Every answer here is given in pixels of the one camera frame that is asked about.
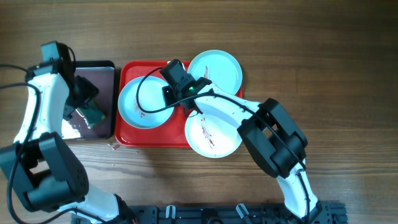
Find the green yellow sponge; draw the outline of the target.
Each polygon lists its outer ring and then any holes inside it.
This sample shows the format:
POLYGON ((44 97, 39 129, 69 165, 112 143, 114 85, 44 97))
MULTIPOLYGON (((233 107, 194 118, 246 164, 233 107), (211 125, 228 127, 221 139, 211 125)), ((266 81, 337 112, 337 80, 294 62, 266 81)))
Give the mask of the green yellow sponge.
POLYGON ((88 129, 93 128, 106 119, 106 115, 98 108, 94 100, 78 107, 76 111, 85 120, 88 129))

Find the light blue plate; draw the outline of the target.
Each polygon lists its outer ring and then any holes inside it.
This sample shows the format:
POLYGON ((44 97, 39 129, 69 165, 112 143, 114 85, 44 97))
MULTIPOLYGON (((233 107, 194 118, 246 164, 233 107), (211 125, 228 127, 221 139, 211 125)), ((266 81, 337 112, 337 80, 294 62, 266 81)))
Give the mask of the light blue plate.
POLYGON ((198 54, 190 62, 188 73, 195 79, 207 78, 232 95, 239 92, 243 82, 243 71, 239 62, 222 50, 207 50, 198 54))
MULTIPOLYGON (((119 94, 118 110, 127 124, 139 129, 152 129, 164 124, 174 112, 169 108, 158 113, 143 112, 137 104, 136 93, 143 77, 131 80, 119 94)), ((149 76, 139 90, 139 104, 147 111, 154 111, 165 107, 162 88, 166 81, 158 77, 149 76)))

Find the light blue plate top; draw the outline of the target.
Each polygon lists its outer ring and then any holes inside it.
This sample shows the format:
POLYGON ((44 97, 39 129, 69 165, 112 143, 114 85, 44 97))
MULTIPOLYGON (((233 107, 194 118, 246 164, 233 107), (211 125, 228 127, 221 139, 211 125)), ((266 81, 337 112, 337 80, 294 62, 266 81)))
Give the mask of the light blue plate top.
POLYGON ((207 78, 232 95, 239 92, 243 82, 243 71, 239 62, 222 50, 207 50, 198 54, 190 62, 188 73, 195 79, 207 78))

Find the white plate with red stains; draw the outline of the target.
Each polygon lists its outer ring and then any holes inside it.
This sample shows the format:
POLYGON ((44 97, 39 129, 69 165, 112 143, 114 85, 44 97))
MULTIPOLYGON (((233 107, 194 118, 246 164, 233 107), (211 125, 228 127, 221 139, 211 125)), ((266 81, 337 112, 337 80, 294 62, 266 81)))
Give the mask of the white plate with red stains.
POLYGON ((242 143, 234 126, 216 116, 196 111, 192 111, 186 120, 185 137, 195 152, 213 159, 232 154, 242 143))

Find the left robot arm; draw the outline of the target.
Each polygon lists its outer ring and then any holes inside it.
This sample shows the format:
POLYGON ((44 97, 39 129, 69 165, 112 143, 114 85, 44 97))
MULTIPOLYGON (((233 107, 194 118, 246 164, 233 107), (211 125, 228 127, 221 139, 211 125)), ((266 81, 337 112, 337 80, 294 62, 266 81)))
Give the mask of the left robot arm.
POLYGON ((62 138, 68 107, 87 101, 75 80, 74 64, 55 60, 25 72, 22 86, 29 88, 29 97, 24 120, 14 143, 1 150, 11 217, 23 222, 13 206, 16 194, 29 212, 54 212, 47 223, 68 212, 91 223, 137 223, 121 197, 89 184, 83 164, 62 138))

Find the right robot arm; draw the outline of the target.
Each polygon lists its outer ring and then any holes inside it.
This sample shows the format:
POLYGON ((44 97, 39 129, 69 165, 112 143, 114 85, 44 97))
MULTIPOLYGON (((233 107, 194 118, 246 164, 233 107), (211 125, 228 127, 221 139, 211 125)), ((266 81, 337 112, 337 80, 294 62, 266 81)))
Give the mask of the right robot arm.
POLYGON ((308 141, 278 101, 248 101, 206 78, 168 78, 166 82, 173 104, 215 116, 236 128, 254 162, 278 181, 288 211, 305 223, 316 219, 318 198, 311 190, 305 165, 308 141))

